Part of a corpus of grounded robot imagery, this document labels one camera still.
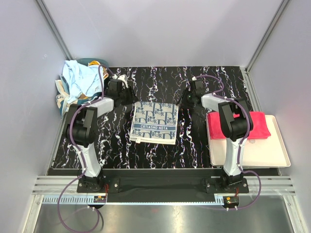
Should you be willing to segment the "navy cream patterned towel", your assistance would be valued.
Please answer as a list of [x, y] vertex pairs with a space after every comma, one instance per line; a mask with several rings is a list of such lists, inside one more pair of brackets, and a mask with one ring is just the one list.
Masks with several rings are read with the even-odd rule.
[[136, 102], [130, 140], [136, 143], [174, 145], [178, 106], [171, 103]]

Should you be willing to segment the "red pink towel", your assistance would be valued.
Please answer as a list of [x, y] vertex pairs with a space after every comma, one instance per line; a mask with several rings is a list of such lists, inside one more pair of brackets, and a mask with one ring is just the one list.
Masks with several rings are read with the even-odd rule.
[[[237, 130], [237, 136], [244, 137], [247, 130], [247, 123], [245, 118], [235, 114], [234, 120], [231, 122], [232, 129]], [[265, 114], [263, 112], [250, 112], [250, 118], [253, 122], [253, 129], [249, 132], [248, 139], [267, 139], [271, 136], [268, 130]], [[226, 136], [222, 132], [221, 118], [218, 112], [211, 112], [207, 114], [207, 126], [209, 129], [210, 139], [225, 139]]]

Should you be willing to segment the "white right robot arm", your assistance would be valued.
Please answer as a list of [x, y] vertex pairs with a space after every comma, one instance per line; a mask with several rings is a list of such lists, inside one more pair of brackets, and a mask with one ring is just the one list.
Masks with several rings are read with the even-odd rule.
[[226, 156], [220, 181], [221, 188], [228, 193], [234, 191], [243, 179], [244, 146], [253, 129], [253, 121], [246, 101], [243, 98], [221, 97], [215, 92], [207, 94], [203, 81], [194, 79], [185, 88], [177, 104], [184, 108], [200, 105], [219, 113], [221, 131], [226, 137]]

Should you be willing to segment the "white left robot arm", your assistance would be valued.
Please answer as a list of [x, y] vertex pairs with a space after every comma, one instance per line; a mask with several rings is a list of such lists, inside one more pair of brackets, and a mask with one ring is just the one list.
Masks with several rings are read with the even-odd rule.
[[67, 113], [63, 136], [72, 143], [78, 154], [82, 165], [81, 178], [88, 181], [88, 187], [94, 192], [102, 191], [105, 186], [105, 180], [100, 177], [102, 168], [94, 145], [98, 135], [97, 119], [120, 105], [138, 101], [127, 79], [126, 75], [110, 78], [104, 87], [103, 97], [96, 96], [83, 104], [72, 104]]

